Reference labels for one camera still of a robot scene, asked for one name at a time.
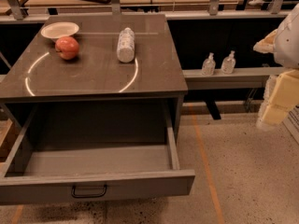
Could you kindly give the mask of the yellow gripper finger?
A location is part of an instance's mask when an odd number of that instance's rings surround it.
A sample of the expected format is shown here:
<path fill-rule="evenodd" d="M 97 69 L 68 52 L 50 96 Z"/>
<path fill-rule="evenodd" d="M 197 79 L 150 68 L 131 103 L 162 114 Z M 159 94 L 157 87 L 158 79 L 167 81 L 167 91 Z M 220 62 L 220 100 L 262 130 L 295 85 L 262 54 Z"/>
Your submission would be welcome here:
<path fill-rule="evenodd" d="M 256 126 L 263 131 L 276 128 L 298 104 L 299 71 L 271 75 L 265 84 Z"/>

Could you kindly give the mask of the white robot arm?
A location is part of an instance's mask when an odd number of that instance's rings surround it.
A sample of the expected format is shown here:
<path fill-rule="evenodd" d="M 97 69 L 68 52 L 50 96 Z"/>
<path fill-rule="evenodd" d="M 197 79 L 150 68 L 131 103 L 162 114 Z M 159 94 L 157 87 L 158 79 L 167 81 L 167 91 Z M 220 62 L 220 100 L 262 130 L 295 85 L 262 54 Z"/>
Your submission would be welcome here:
<path fill-rule="evenodd" d="M 272 53 L 275 62 L 286 68 L 280 75 L 270 76 L 265 84 L 257 127 L 269 131 L 299 104 L 299 5 L 253 49 Z"/>

